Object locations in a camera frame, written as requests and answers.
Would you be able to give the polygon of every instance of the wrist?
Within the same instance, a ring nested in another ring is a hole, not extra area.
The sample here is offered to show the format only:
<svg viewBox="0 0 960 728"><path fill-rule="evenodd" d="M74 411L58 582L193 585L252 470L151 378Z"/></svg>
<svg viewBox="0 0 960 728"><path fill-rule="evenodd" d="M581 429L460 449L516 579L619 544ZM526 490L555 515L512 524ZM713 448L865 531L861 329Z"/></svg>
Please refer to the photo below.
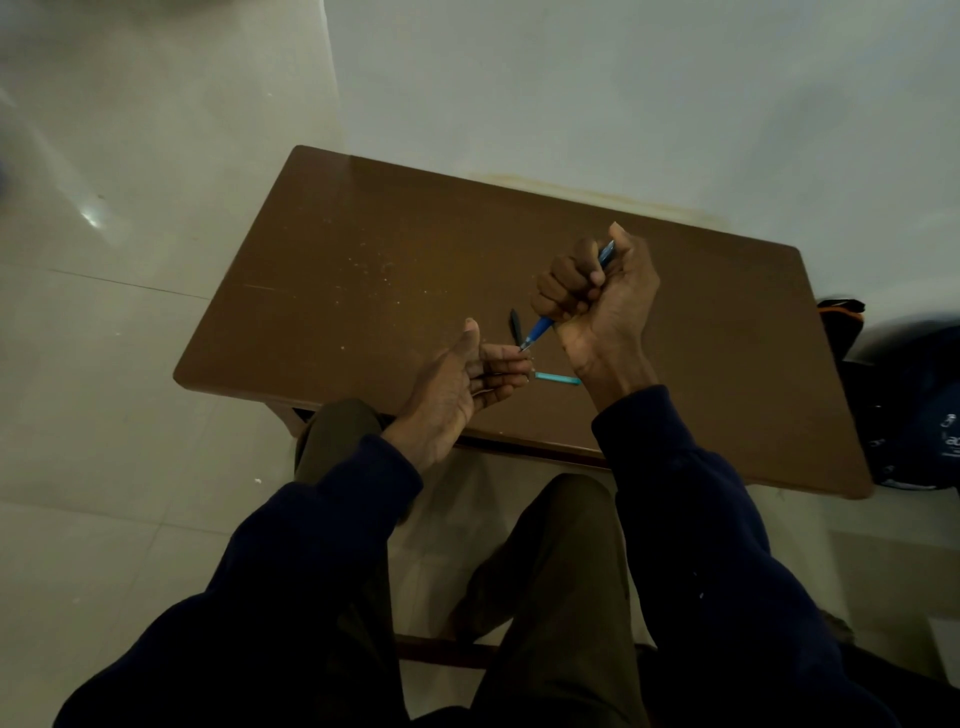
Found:
<svg viewBox="0 0 960 728"><path fill-rule="evenodd" d="M432 465L430 460L429 439L423 428L409 418L395 419L380 435L405 457L418 473L423 473Z"/></svg>
<svg viewBox="0 0 960 728"><path fill-rule="evenodd" d="M584 382L597 411L660 381L643 351L597 356L577 376Z"/></svg>

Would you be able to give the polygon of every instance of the finger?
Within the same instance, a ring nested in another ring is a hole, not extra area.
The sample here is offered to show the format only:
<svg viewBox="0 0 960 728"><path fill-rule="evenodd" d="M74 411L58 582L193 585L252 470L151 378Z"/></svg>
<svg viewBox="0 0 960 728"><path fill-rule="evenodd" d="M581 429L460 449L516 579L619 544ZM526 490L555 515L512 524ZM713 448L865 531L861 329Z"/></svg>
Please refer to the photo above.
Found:
<svg viewBox="0 0 960 728"><path fill-rule="evenodd" d="M482 374L530 374L534 371L534 363L526 359L478 359L467 362L467 376L473 379Z"/></svg>
<svg viewBox="0 0 960 728"><path fill-rule="evenodd" d="M556 301L564 311L577 312L577 297L567 291L553 275L541 273L537 276L537 289L548 299Z"/></svg>
<svg viewBox="0 0 960 728"><path fill-rule="evenodd" d="M547 316L554 321L567 321L570 318L570 314L560 308L559 303L551 301L542 293L533 294L530 297L530 305L538 316Z"/></svg>
<svg viewBox="0 0 960 728"><path fill-rule="evenodd" d="M529 359L530 352L522 352L520 347L515 347L513 344L481 344L480 358L488 359L490 361L494 361L496 359L513 361L519 359Z"/></svg>
<svg viewBox="0 0 960 728"><path fill-rule="evenodd" d="M491 389L489 392L481 392L473 398L473 411L476 413L484 407L493 406L499 401L504 401L513 393L514 388L509 384L505 384L502 387L497 387L496 389Z"/></svg>
<svg viewBox="0 0 960 728"><path fill-rule="evenodd" d="M550 273L566 290L583 298L593 284L579 270L572 255L558 255L550 265Z"/></svg>
<svg viewBox="0 0 960 728"><path fill-rule="evenodd" d="M577 270L577 264L573 258L570 255L558 255L553 259L550 273L561 286L579 299L576 312L587 313L590 308L588 301L591 301L589 293L595 289L593 283Z"/></svg>
<svg viewBox="0 0 960 728"><path fill-rule="evenodd" d="M624 270L627 269L626 263L628 260L638 262L640 267L653 264L650 260L650 248L647 246L647 241L642 237L630 235L620 227L619 223L610 225L608 232L616 246L616 257L624 262Z"/></svg>
<svg viewBox="0 0 960 728"><path fill-rule="evenodd" d="M475 395L477 392L484 392L490 389L498 389L510 385L515 389L527 384L530 380L526 375L489 375L479 376L470 380L470 393Z"/></svg>
<svg viewBox="0 0 960 728"><path fill-rule="evenodd" d="M573 261L580 271L595 286L603 285L607 278L600 265L600 248L596 240L578 240L573 246Z"/></svg>
<svg viewBox="0 0 960 728"><path fill-rule="evenodd" d="M464 332L450 350L466 361L476 359L480 349L480 325L473 319L464 322Z"/></svg>

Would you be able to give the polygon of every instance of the orange strap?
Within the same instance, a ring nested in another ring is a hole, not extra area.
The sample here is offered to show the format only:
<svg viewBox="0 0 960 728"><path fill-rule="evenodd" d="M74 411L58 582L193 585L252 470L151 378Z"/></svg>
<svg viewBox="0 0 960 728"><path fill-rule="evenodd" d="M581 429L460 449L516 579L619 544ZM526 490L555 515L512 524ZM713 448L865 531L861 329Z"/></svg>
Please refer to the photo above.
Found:
<svg viewBox="0 0 960 728"><path fill-rule="evenodd" d="M823 308L818 308L817 310L820 311L820 313L830 313L831 311L835 313L846 313L848 316L850 316L853 319L856 319L857 321L863 321L862 313L856 313L855 311L848 311L846 308L843 308L842 306L838 306L838 305L828 305L828 306L824 306Z"/></svg>

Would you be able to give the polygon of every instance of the hand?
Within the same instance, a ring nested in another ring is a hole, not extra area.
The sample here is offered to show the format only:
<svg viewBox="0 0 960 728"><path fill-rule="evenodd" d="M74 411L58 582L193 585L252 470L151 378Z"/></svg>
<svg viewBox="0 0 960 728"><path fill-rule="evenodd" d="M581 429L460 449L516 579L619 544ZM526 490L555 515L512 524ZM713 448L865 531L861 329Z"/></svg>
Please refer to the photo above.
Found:
<svg viewBox="0 0 960 728"><path fill-rule="evenodd" d="M595 240L582 240L573 255L559 255L537 279L531 299L549 316L573 371L603 410L622 397L657 383L640 337L660 278L643 238L610 226L616 254L604 273Z"/></svg>
<svg viewBox="0 0 960 728"><path fill-rule="evenodd" d="M446 457L474 413L507 399L532 370L527 352L481 344L480 327L467 319L457 342L420 370L383 439L422 473Z"/></svg>

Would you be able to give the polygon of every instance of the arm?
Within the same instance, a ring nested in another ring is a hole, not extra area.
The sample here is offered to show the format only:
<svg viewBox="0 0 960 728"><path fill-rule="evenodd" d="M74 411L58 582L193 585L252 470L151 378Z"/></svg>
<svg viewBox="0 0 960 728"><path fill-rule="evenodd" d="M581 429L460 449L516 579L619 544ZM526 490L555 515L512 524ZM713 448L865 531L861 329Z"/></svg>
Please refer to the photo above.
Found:
<svg viewBox="0 0 960 728"><path fill-rule="evenodd" d="M336 618L421 487L371 436L319 484L283 486L237 528L206 590L74 692L57 725L307 715Z"/></svg>
<svg viewBox="0 0 960 728"><path fill-rule="evenodd" d="M560 323L600 411L593 432L616 478L643 615L673 682L695 686L687 707L748 724L896 725L844 674L813 601L770 555L739 476L696 446L658 385L640 335L660 281L644 241L610 232L612 266L601 271L596 243L579 244L541 275L534 308Z"/></svg>
<svg viewBox="0 0 960 728"><path fill-rule="evenodd" d="M481 345L468 320L382 437L363 438L320 483L288 483L249 516L206 590L76 690L57 725L311 722L337 618L384 558L420 473L530 370L518 347Z"/></svg>

